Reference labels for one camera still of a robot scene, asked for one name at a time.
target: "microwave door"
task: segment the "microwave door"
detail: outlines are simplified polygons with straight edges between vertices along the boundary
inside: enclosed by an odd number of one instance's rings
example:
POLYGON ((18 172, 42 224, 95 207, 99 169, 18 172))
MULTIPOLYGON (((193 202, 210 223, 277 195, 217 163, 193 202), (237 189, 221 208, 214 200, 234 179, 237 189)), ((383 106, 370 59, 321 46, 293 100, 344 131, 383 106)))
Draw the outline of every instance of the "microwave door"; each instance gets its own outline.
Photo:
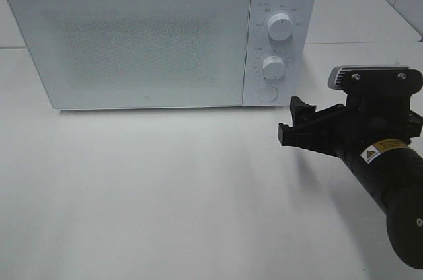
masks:
POLYGON ((9 0, 53 107, 240 106, 249 0, 9 0))

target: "yellow warning sticker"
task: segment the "yellow warning sticker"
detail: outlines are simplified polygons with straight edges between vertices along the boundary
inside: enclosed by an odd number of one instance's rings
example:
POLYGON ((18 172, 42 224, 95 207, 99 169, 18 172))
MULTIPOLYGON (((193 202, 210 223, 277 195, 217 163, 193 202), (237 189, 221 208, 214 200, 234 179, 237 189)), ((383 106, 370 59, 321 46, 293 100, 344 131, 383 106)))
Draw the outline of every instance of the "yellow warning sticker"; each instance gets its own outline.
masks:
POLYGON ((386 151, 398 148, 408 148, 408 145, 398 139, 384 139, 380 140, 368 148, 364 149, 361 153, 362 158, 367 163, 371 163, 378 156, 385 153, 386 151))

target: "timer knob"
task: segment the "timer knob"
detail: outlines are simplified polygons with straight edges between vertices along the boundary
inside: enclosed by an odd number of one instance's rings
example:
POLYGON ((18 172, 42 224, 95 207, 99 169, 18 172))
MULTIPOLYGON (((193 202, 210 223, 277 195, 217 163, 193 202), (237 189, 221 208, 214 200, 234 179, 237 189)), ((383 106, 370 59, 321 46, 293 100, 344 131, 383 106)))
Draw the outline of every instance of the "timer knob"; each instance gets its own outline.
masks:
POLYGON ((264 59, 262 64, 263 76, 268 80, 280 79, 286 71, 285 61, 278 56, 271 56, 264 59))
POLYGON ((267 30, 271 39, 284 41, 292 35, 293 19, 285 13, 278 13, 267 21, 267 30))

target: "microwave oven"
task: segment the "microwave oven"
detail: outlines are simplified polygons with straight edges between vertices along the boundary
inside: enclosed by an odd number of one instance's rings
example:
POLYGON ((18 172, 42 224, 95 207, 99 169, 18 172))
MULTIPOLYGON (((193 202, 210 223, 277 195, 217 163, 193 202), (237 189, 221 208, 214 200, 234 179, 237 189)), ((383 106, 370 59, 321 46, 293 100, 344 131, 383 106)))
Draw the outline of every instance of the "microwave oven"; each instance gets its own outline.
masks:
POLYGON ((289 104, 314 0, 7 0, 54 108, 289 104))

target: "white table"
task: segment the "white table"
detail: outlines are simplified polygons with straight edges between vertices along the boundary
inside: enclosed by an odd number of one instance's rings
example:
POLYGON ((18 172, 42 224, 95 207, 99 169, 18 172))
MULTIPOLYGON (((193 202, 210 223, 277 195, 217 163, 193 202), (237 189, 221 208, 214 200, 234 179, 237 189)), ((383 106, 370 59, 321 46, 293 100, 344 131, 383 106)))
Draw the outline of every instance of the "white table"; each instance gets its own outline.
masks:
MULTIPOLYGON (((419 68, 423 44, 308 45, 303 58, 297 93, 322 109, 345 99, 326 87, 335 65, 419 68)), ((422 275, 340 160, 280 146, 287 108, 58 112, 26 50, 0 50, 0 68, 2 279, 422 275)))
MULTIPOLYGON (((419 41, 386 0, 316 0, 308 44, 419 41)), ((7 2, 0 0, 0 48, 24 47, 7 2)))

